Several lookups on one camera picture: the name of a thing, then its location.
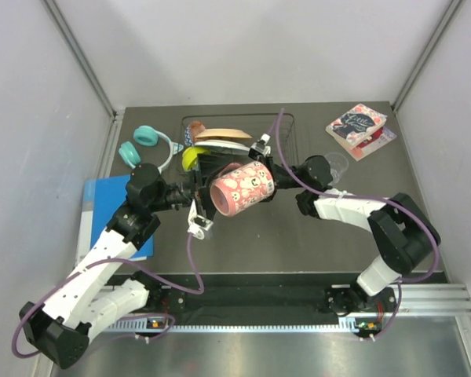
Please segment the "pink floral mug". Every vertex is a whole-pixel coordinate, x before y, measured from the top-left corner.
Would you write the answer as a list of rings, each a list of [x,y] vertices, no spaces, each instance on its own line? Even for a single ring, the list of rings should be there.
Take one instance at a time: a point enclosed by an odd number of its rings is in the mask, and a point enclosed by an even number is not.
[[[275,190],[269,168],[253,161],[215,178],[210,185],[210,198],[220,214],[233,217],[269,199]]]

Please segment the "lime green bowl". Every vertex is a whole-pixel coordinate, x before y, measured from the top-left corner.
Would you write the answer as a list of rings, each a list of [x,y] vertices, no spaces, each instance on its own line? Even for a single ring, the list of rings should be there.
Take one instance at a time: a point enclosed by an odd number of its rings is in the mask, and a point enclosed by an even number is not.
[[[181,165],[185,172],[194,169],[198,164],[198,156],[210,154],[207,148],[199,146],[191,146],[186,148],[182,153]]]

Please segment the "white watermelon plate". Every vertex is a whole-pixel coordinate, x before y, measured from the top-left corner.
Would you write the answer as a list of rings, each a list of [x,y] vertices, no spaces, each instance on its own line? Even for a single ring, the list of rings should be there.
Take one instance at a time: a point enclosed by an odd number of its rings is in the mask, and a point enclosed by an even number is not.
[[[241,152],[248,152],[249,148],[245,145],[242,145],[234,141],[223,141],[223,140],[205,140],[198,141],[195,143],[195,146],[204,147],[204,148],[224,148],[231,149]]]

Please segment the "beige bird plate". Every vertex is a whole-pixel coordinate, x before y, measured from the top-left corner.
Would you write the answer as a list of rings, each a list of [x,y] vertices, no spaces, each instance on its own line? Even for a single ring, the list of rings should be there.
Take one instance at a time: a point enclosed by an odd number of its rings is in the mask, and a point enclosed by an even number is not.
[[[243,130],[214,128],[205,129],[194,137],[195,142],[205,140],[250,140],[253,137]]]

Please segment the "black wire dish rack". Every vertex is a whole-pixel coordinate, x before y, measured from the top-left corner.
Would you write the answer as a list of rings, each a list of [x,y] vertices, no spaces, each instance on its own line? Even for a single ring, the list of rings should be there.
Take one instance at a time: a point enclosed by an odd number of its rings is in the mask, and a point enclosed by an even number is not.
[[[200,121],[208,129],[238,129],[249,134],[253,139],[251,141],[238,141],[240,144],[246,145],[248,148],[255,142],[264,132],[268,131],[273,122],[276,120],[277,113],[246,113],[246,114],[208,114],[208,115],[190,115],[185,116],[180,123],[178,134],[175,137],[176,141],[181,142],[186,146],[186,130],[187,126],[192,121]],[[297,165],[299,162],[298,158],[298,147],[296,142],[296,127],[294,117],[289,114],[283,114],[280,128],[279,128],[279,140],[283,155],[286,161],[290,165]],[[271,140],[268,145],[272,149],[272,156],[276,163],[281,163],[279,158],[276,139],[274,131],[272,131]],[[231,151],[226,148],[214,148],[214,151],[228,154],[228,162],[234,161],[237,163],[248,163],[250,159],[247,157],[248,152]],[[173,166],[176,172],[180,175],[186,175],[181,163],[181,153],[179,157],[173,158]]]

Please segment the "blue white patterned bowl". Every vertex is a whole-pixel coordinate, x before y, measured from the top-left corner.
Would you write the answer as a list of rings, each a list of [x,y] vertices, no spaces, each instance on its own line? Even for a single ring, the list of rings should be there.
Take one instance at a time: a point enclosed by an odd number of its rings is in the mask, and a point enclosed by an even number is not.
[[[188,146],[191,147],[195,143],[195,136],[192,132],[192,127],[187,126],[184,132],[184,143]]]

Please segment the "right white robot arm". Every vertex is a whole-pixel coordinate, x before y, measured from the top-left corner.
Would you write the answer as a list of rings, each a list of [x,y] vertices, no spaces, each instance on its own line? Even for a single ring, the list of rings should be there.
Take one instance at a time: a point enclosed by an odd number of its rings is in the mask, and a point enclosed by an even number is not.
[[[339,191],[331,186],[330,164],[323,156],[311,156],[299,167],[279,166],[271,156],[259,161],[270,169],[277,189],[304,189],[295,196],[304,216],[353,225],[374,237],[379,256],[349,287],[357,309],[375,306],[381,291],[411,273],[429,254],[434,254],[437,266],[440,235],[409,195],[386,199]]]

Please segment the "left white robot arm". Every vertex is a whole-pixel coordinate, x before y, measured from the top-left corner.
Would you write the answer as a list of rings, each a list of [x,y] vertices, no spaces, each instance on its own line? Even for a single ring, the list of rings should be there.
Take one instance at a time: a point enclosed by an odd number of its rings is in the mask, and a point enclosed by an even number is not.
[[[132,261],[160,226],[162,211],[189,207],[190,240],[205,236],[211,227],[215,207],[209,197],[211,183],[240,167],[226,154],[200,154],[188,180],[167,183],[159,167],[139,163],[126,183],[126,197],[103,228],[96,243],[66,280],[38,302],[27,302],[20,311],[20,324],[12,340],[13,353],[19,333],[37,353],[57,367],[68,369],[78,363],[92,341],[106,328],[143,309],[151,312],[162,304],[159,284],[192,295],[205,291],[202,277],[195,272],[198,288],[168,281]]]

